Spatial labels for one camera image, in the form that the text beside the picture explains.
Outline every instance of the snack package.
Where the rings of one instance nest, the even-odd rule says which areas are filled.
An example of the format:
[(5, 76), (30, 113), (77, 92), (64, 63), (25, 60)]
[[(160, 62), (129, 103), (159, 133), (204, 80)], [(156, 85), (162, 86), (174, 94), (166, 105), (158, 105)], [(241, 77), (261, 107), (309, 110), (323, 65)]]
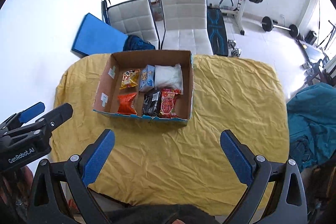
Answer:
[(139, 78), (139, 69), (135, 70), (128, 70), (124, 72), (123, 79), (121, 81), (121, 87), (120, 90), (123, 90), (125, 88), (132, 88), (136, 85), (138, 85), (138, 78)]
[(158, 117), (161, 106), (161, 91), (151, 90), (144, 96), (142, 114), (151, 117)]
[(181, 65), (172, 66), (155, 66), (155, 82), (157, 89), (175, 89), (181, 90), (183, 94), (183, 78)]
[(162, 89), (161, 90), (161, 118), (177, 118), (174, 107), (176, 103), (176, 97), (181, 94), (181, 90)]
[(137, 93), (130, 93), (130, 94), (123, 94), (118, 95), (118, 99), (120, 102), (119, 108), (117, 113), (124, 114), (124, 115), (131, 115), (131, 114), (137, 114), (137, 112), (134, 109), (133, 101), (136, 97)]
[(152, 88), (154, 88), (154, 73), (155, 67), (151, 65), (147, 65), (141, 72), (140, 76), (140, 92), (148, 92)]

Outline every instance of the yellow snack package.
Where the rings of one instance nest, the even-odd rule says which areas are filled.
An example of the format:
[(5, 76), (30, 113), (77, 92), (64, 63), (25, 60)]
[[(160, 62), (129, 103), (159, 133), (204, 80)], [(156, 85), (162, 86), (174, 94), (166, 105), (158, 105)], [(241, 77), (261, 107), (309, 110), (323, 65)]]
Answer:
[(123, 79), (121, 81), (121, 87), (120, 90), (123, 90), (125, 88), (132, 88), (134, 86), (138, 85), (138, 78), (139, 78), (140, 70), (128, 70), (124, 72)]

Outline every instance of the yellow tablecloth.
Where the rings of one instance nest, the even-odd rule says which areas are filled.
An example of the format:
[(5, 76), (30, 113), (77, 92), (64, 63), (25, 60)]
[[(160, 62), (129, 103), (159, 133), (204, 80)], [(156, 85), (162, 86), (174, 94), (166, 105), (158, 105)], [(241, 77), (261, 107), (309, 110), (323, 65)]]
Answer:
[[(246, 186), (236, 177), (219, 137), (231, 129), (253, 153), (285, 162), (289, 133), (284, 95), (274, 70), (264, 63), (221, 56), (194, 56), (192, 118), (154, 123), (109, 118), (92, 105), (108, 54), (85, 57), (63, 75), (57, 107), (68, 102), (73, 117), (53, 132), (55, 161), (80, 154), (105, 128), (115, 147), (89, 187), (119, 201), (194, 204), (211, 215), (229, 214)], [(265, 206), (268, 187), (260, 206)]]

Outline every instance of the blue snack package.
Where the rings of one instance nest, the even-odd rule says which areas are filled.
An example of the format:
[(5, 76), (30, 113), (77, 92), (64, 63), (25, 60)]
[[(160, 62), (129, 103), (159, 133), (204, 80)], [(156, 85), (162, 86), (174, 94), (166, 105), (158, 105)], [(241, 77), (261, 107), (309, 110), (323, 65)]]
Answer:
[(140, 92), (148, 92), (152, 88), (154, 88), (154, 74), (155, 67), (151, 65), (147, 65), (141, 72), (140, 76)]

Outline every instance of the blue gripper pad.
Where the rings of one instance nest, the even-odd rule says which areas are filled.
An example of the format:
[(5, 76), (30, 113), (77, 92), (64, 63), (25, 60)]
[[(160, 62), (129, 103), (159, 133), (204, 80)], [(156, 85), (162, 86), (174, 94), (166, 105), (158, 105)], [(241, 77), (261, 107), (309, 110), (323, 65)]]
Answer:
[(42, 102), (39, 102), (30, 108), (22, 111), (19, 117), (19, 122), (26, 123), (31, 119), (35, 118), (37, 115), (40, 115), (45, 110), (45, 106)]
[(98, 144), (95, 151), (92, 153), (83, 168), (82, 180), (87, 187), (90, 183), (94, 183), (104, 166), (109, 154), (115, 144), (115, 135), (112, 130), (105, 135), (102, 141)]
[(239, 181), (249, 187), (253, 180), (252, 166), (249, 164), (237, 144), (225, 131), (223, 131), (220, 135), (220, 146)]

